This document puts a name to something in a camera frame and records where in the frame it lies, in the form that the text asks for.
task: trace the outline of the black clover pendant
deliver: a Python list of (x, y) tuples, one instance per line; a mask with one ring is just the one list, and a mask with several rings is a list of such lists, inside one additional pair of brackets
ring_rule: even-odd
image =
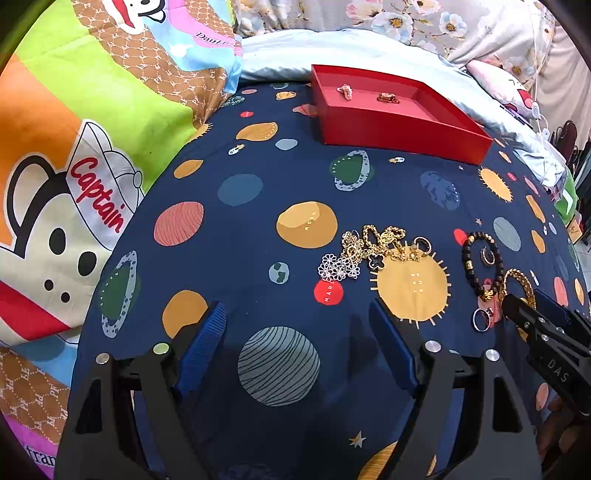
[(385, 266), (384, 256), (382, 254), (368, 256), (368, 267), (370, 270), (383, 270)]

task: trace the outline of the floral pillowcase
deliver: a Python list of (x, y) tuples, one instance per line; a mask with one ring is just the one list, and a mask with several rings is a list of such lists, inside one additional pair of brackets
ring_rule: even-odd
[(513, 74), (526, 88), (554, 35), (536, 0), (235, 0), (243, 37), (286, 28), (363, 28), (421, 47), (457, 65), (473, 59)]

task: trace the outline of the pink pillow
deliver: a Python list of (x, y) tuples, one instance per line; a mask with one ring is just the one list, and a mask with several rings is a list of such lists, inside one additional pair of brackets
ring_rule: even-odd
[(470, 74), (486, 92), (507, 108), (526, 118), (534, 118), (534, 100), (519, 80), (499, 67), (471, 60), (466, 65)]

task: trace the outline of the brown patterned fabric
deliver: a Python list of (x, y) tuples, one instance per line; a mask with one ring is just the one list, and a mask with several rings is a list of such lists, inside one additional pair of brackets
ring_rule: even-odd
[[(101, 0), (72, 0), (72, 5), (80, 23), (114, 61), (156, 93), (190, 107), (196, 128), (230, 96), (222, 92), (228, 77), (223, 68), (180, 70), (147, 28), (140, 35), (117, 28)], [(233, 37), (232, 27), (218, 17), (207, 0), (188, 0), (187, 9), (193, 18), (217, 33)]]
[(67, 419), (70, 389), (29, 360), (0, 348), (0, 411), (44, 436), (60, 442)]

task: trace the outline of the red tray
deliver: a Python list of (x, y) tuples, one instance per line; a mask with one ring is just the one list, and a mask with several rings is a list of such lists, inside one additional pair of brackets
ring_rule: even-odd
[[(353, 99), (336, 91), (346, 83)], [(492, 139), (469, 116), (423, 82), (370, 70), (312, 65), (312, 88), (324, 143), (387, 148), (480, 165)], [(382, 103), (382, 92), (399, 104)]]

